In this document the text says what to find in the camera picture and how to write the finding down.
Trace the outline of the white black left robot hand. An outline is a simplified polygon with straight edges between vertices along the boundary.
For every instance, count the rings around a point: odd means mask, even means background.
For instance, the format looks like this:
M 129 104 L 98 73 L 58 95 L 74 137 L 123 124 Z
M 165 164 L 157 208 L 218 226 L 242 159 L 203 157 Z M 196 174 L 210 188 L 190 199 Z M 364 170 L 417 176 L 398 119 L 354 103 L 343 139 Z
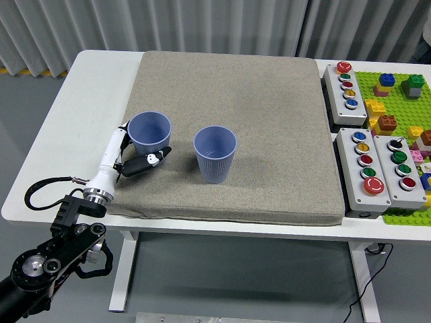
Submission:
M 143 112 L 118 127 L 102 156 L 97 174 L 86 184 L 87 200 L 114 199 L 119 176 L 131 177 L 159 166 L 172 151 L 172 123 L 159 112 Z

